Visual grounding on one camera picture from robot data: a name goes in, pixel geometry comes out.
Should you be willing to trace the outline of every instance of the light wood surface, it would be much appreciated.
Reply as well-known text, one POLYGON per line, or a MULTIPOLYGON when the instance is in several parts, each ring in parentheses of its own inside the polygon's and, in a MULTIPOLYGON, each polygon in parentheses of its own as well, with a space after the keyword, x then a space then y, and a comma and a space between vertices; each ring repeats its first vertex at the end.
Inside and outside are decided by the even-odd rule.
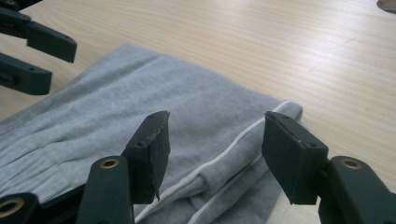
MULTIPOLYGON (((374 0, 47 0, 23 13, 78 42, 66 63, 0 35, 1 52, 53 72, 51 93, 133 43, 301 104, 331 157, 369 163, 396 191, 396 15, 374 0)), ((0 119, 44 97, 0 87, 0 119)), ((317 208, 281 197, 269 223, 319 223, 317 208)))

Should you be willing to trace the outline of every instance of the folded fabric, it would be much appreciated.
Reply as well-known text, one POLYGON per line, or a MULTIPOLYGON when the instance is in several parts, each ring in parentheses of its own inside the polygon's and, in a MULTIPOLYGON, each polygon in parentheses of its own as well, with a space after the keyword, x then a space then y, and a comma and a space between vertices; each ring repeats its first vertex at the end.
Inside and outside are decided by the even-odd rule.
POLYGON ((135 220, 263 223, 279 193, 261 156, 264 113, 299 119, 302 108, 132 45, 0 122, 0 197, 28 191, 45 202, 84 184, 93 162, 120 155, 160 110, 171 144, 161 199, 135 205, 135 220))

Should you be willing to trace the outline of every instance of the gray fabric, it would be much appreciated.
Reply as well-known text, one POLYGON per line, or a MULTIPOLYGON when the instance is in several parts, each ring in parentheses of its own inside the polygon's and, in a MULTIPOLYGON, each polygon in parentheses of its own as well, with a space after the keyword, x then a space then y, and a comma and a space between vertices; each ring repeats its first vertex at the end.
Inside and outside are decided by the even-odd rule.
POLYGON ((229 145, 267 110, 301 116, 297 104, 280 103, 202 67, 125 45, 55 94, 0 122, 0 196, 29 191, 45 202, 85 183, 93 162, 120 155, 148 114, 167 110, 172 151, 161 200, 136 205, 137 219, 186 223, 208 207, 195 215, 197 223, 240 223, 224 215, 231 209, 243 217, 251 213, 244 208, 254 206, 264 215, 252 221, 262 222, 276 199, 268 195, 279 190, 257 159, 263 123, 229 145), (252 192, 263 200, 248 200, 252 192))

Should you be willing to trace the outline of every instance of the wood grain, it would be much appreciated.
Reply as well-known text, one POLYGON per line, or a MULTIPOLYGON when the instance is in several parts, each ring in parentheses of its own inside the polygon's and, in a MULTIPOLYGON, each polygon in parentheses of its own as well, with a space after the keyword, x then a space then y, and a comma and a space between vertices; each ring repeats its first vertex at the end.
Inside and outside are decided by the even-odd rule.
MULTIPOLYGON (((133 43, 301 104, 331 156, 369 163, 396 191, 396 15, 376 1, 51 0, 23 13, 78 42, 71 64, 0 35, 1 52, 53 71, 51 94, 133 43)), ((43 98, 0 87, 0 119, 43 98)), ((269 222, 318 223, 316 209, 281 198, 269 222)))

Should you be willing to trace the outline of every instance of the wooden table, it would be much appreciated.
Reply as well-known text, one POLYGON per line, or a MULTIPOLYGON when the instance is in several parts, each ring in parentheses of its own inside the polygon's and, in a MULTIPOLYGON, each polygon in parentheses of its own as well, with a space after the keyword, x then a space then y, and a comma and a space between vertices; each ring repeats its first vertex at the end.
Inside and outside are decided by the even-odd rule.
MULTIPOLYGON (((47 0, 23 13, 78 42, 71 64, 0 35, 1 52, 53 72, 51 93, 133 43, 301 104, 331 157, 366 161, 396 191, 396 15, 375 0, 47 0)), ((0 119, 44 97, 0 87, 0 119)), ((268 222, 319 223, 284 196, 268 222)))

